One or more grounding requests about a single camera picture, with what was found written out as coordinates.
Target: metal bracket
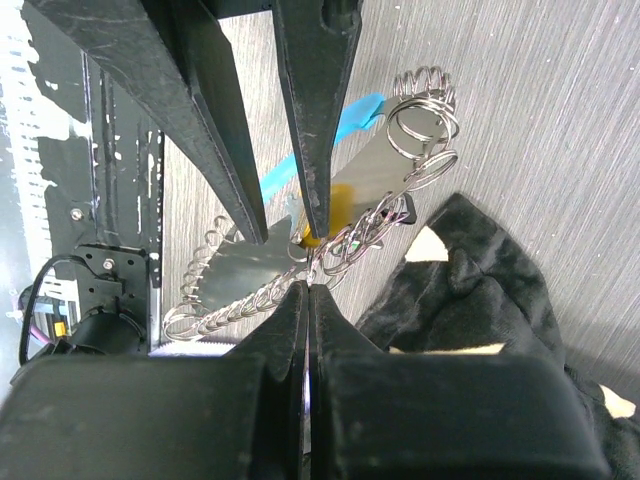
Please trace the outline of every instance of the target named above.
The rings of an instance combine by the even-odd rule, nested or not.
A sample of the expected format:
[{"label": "metal bracket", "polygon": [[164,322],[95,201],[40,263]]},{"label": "metal bracket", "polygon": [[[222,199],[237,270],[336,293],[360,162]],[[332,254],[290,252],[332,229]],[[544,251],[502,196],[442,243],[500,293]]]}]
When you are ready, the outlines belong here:
[{"label": "metal bracket", "polygon": [[99,275],[76,268],[81,317],[98,308],[109,313],[126,313],[140,328],[149,326],[149,259],[143,250],[113,249],[81,245],[75,254]]}]

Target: black cable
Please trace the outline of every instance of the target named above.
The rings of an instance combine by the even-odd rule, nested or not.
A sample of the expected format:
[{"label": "black cable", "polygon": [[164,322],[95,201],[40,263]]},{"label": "black cable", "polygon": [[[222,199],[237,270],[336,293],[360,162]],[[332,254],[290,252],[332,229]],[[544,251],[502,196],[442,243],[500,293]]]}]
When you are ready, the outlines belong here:
[{"label": "black cable", "polygon": [[44,277],[47,276],[49,270],[58,265],[59,263],[75,263],[81,267],[86,268],[91,272],[94,277],[98,275],[91,270],[89,265],[84,261],[82,257],[77,255],[56,255],[51,257],[47,263],[44,264],[42,269],[36,275],[33,285],[31,286],[31,292],[29,293],[29,301],[27,302],[27,308],[24,311],[24,319],[22,321],[22,331],[20,332],[20,345],[18,346],[18,362],[20,365],[24,365],[29,361],[29,335],[31,328],[31,321],[33,319],[33,311],[36,307],[36,300],[38,299],[38,293],[40,287],[44,282]]}]

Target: black plastic part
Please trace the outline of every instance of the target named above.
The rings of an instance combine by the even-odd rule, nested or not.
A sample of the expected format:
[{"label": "black plastic part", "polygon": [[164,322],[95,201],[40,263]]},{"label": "black plastic part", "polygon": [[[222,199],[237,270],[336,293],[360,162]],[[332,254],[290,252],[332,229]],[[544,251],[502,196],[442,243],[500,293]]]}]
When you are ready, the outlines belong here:
[{"label": "black plastic part", "polygon": [[404,203],[407,209],[407,216],[401,223],[404,225],[414,225],[418,221],[418,214],[416,213],[416,206],[413,203],[413,197],[410,193],[404,194]]},{"label": "black plastic part", "polygon": [[144,349],[144,332],[123,314],[97,313],[78,324],[69,343],[96,353],[120,355]]},{"label": "black plastic part", "polygon": [[264,363],[259,355],[34,362],[0,412],[0,472],[38,480],[249,478]]},{"label": "black plastic part", "polygon": [[341,352],[383,355],[342,316],[324,285],[309,295],[309,382],[311,384],[311,478],[338,478],[334,472],[334,429],[326,373],[327,359]]},{"label": "black plastic part", "polygon": [[361,0],[274,0],[280,84],[307,219],[329,234],[331,153],[362,21]]},{"label": "black plastic part", "polygon": [[540,359],[345,354],[325,374],[323,478],[609,478],[573,387]]},{"label": "black plastic part", "polygon": [[208,10],[196,0],[176,12],[170,0],[30,3],[187,154],[245,238],[263,242],[267,225],[233,54]]},{"label": "black plastic part", "polygon": [[226,357],[261,354],[266,359],[261,419],[255,435],[252,478],[296,479],[302,468],[302,421],[309,294],[295,282],[273,314]]},{"label": "black plastic part", "polygon": [[15,386],[16,383],[30,371],[34,365],[37,365],[36,360],[43,360],[51,355],[99,355],[100,352],[93,348],[85,348],[78,345],[72,345],[64,338],[57,340],[55,343],[48,343],[42,347],[26,364],[22,365],[10,380],[10,384]]}]

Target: metal coil spring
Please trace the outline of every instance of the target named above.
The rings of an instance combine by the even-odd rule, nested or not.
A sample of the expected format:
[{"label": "metal coil spring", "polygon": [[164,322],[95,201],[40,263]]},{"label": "metal coil spring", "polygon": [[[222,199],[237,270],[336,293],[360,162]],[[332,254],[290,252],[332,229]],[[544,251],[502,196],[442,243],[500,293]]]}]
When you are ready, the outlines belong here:
[{"label": "metal coil spring", "polygon": [[[431,184],[449,171],[458,160],[457,153],[449,149],[451,140],[459,132],[454,115],[455,90],[449,74],[443,73],[439,67],[420,67],[415,72],[409,71],[396,76],[393,91],[401,101],[389,112],[386,135],[394,150],[414,161],[414,170],[404,178],[405,188],[402,192],[388,192],[376,208],[367,210],[354,225],[346,226],[335,237],[326,239],[318,248],[309,252],[306,272],[308,283],[316,282],[318,273],[322,273],[328,277],[326,283],[330,289],[338,286],[349,267],[362,258],[369,248],[379,244],[391,227],[404,220],[404,194]],[[444,133],[437,142],[440,146],[438,150],[416,155],[400,147],[393,139],[389,126],[395,121],[402,132],[424,145],[432,140],[402,122],[400,113],[407,109],[421,109],[438,117],[444,126]],[[231,241],[225,237],[228,223],[230,220],[226,217],[216,217],[214,228],[205,235],[205,244],[194,250],[193,260],[183,276],[183,302],[169,310],[163,322],[164,334],[171,340],[197,340],[230,323],[272,310],[280,303],[289,285],[299,276],[299,269],[292,267],[257,292],[215,312],[207,310],[198,302],[197,283],[202,278],[202,270],[208,266],[222,242]],[[176,331],[179,323],[188,325]]]}]

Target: bolt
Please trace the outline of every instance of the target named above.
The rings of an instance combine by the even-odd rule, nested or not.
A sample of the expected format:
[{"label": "bolt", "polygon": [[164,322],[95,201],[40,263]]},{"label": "bolt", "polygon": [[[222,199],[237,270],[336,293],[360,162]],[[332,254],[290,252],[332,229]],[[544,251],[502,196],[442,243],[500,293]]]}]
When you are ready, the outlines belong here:
[{"label": "bolt", "polygon": [[84,212],[79,208],[74,208],[71,210],[71,218],[74,222],[79,222],[84,218]]}]

